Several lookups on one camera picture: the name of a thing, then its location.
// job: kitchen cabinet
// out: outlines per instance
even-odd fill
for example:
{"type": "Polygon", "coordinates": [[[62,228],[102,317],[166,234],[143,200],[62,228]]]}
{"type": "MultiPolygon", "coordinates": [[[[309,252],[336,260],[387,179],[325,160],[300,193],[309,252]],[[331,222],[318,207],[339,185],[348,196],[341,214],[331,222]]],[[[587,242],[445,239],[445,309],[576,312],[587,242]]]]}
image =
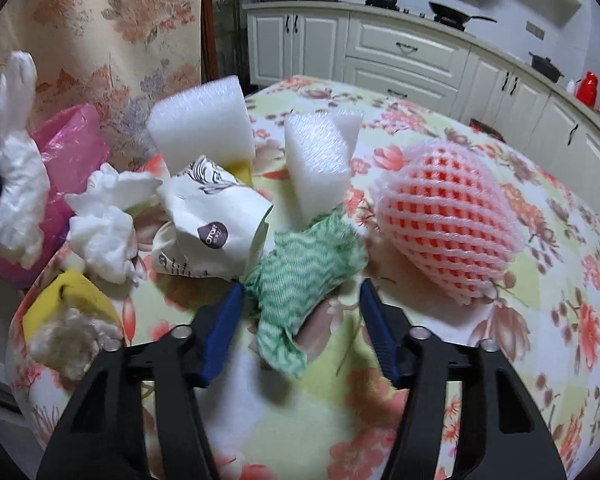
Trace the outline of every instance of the kitchen cabinet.
{"type": "Polygon", "coordinates": [[[348,30],[348,12],[296,12],[292,26],[292,74],[342,81],[342,53],[348,30]]]}
{"type": "Polygon", "coordinates": [[[519,152],[524,153],[549,93],[545,85],[521,70],[514,70],[509,77],[493,127],[519,152]]]}
{"type": "Polygon", "coordinates": [[[557,158],[557,147],[569,142],[578,131],[578,115],[566,105],[563,99],[551,96],[542,110],[542,115],[533,130],[524,153],[538,166],[554,174],[562,168],[557,158]]]}
{"type": "Polygon", "coordinates": [[[557,139],[552,173],[600,214],[600,131],[581,118],[570,137],[557,139]]]}
{"type": "Polygon", "coordinates": [[[293,17],[278,10],[248,14],[251,84],[268,86],[291,77],[293,17]]]}
{"type": "Polygon", "coordinates": [[[512,75],[513,65],[472,48],[450,116],[464,124],[476,119],[493,126],[512,75]]]}
{"type": "Polygon", "coordinates": [[[251,83],[268,86],[292,75],[342,81],[349,13],[250,12],[251,83]]]}
{"type": "Polygon", "coordinates": [[[347,57],[407,70],[457,89],[469,44],[419,25],[404,27],[403,23],[352,13],[347,57]]]}
{"type": "Polygon", "coordinates": [[[406,99],[444,115],[451,112],[458,93],[426,76],[354,57],[346,58],[344,82],[406,99]]]}

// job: pink plastic bag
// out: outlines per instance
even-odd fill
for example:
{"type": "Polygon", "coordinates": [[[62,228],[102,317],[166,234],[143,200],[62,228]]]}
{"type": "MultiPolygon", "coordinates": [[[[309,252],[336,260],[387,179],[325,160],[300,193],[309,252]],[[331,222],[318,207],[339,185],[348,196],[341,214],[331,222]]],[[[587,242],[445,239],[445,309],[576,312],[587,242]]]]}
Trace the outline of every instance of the pink plastic bag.
{"type": "Polygon", "coordinates": [[[45,163],[51,190],[40,224],[45,240],[37,262],[27,270],[0,258],[0,275],[16,288],[31,286],[64,243],[69,218],[74,214],[64,196],[84,192],[90,174],[109,156],[109,147],[98,136],[99,129],[98,111],[91,104],[83,104],[60,112],[31,134],[45,163]]]}

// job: green cloth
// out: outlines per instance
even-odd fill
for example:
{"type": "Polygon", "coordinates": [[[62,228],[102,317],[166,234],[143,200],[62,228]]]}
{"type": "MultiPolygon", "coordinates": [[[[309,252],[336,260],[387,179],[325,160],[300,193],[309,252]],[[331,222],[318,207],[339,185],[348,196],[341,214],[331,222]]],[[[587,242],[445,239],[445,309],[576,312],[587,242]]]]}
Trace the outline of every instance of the green cloth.
{"type": "Polygon", "coordinates": [[[293,337],[329,292],[364,269],[365,248],[339,208],[301,233],[275,237],[276,249],[249,273],[244,286],[258,300],[260,355],[286,376],[299,377],[306,354],[293,337]]]}

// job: red thermos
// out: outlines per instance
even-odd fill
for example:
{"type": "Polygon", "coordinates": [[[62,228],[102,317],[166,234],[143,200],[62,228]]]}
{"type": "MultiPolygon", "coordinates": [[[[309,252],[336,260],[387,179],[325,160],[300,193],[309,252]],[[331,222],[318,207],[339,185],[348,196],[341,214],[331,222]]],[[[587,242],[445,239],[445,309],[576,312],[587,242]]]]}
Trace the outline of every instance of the red thermos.
{"type": "Polygon", "coordinates": [[[593,106],[596,104],[596,98],[598,97],[598,76],[593,72],[587,72],[586,77],[580,83],[578,91],[576,92],[576,99],[582,101],[587,106],[593,106]]]}

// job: pink foam net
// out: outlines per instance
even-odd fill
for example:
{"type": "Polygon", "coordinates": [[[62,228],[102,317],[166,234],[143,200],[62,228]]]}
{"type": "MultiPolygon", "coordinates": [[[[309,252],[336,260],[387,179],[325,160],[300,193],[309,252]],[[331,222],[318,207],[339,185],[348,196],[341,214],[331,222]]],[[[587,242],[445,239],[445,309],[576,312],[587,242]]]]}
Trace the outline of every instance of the pink foam net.
{"type": "Polygon", "coordinates": [[[410,146],[404,159],[373,190],[381,233],[458,303],[492,295],[524,245],[494,174],[449,142],[410,146]]]}

